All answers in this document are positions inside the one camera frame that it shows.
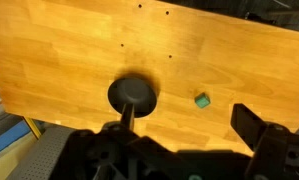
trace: green block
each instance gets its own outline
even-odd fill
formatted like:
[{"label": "green block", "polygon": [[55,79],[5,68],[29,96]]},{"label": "green block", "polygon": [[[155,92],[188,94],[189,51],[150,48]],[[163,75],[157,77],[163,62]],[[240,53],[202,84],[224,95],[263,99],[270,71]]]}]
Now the green block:
[{"label": "green block", "polygon": [[202,93],[195,98],[195,102],[197,106],[199,106],[200,108],[204,108],[210,104],[210,99],[205,93]]}]

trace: wooden board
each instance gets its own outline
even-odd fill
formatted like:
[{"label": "wooden board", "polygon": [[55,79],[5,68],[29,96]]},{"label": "wooden board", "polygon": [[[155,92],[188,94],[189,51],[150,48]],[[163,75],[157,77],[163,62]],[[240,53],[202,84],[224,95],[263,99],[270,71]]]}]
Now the wooden board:
[{"label": "wooden board", "polygon": [[[299,127],[298,32],[152,0],[0,1],[7,112],[97,132],[119,119],[107,89],[130,73],[159,91],[135,132],[173,151],[251,154],[230,127],[234,103]],[[201,92],[211,98],[204,109],[194,103]]]}]

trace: black suction cup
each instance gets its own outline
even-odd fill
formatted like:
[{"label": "black suction cup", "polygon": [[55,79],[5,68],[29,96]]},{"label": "black suction cup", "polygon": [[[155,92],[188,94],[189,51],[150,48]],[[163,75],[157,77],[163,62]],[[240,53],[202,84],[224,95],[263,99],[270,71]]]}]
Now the black suction cup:
[{"label": "black suction cup", "polygon": [[135,117],[149,115],[157,104],[157,96],[153,89],[137,78],[122,78],[113,82],[108,90],[108,99],[120,114],[125,104],[133,104]]}]

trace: wooden tabletop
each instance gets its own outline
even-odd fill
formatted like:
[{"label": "wooden tabletop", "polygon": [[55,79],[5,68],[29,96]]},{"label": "wooden tabletop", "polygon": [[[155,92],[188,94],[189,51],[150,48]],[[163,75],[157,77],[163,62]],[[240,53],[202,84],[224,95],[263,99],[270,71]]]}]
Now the wooden tabletop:
[{"label": "wooden tabletop", "polygon": [[299,32],[152,0],[0,0],[7,112],[97,132],[120,118],[107,90],[126,74],[159,91],[135,132],[173,151],[251,154],[230,127],[234,103],[299,127]]}]

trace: black machinery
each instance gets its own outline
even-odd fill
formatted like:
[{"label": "black machinery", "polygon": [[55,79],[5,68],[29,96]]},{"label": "black machinery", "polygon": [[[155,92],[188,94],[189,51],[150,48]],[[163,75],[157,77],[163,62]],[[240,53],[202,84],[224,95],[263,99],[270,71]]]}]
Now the black machinery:
[{"label": "black machinery", "polygon": [[156,106],[154,91],[140,79],[114,82],[108,96],[122,114],[120,122],[105,124],[98,134],[72,133],[50,179],[299,180],[299,131],[264,122],[243,104],[234,105],[231,126],[253,157],[230,150],[174,153],[136,135],[134,116],[148,115]]}]

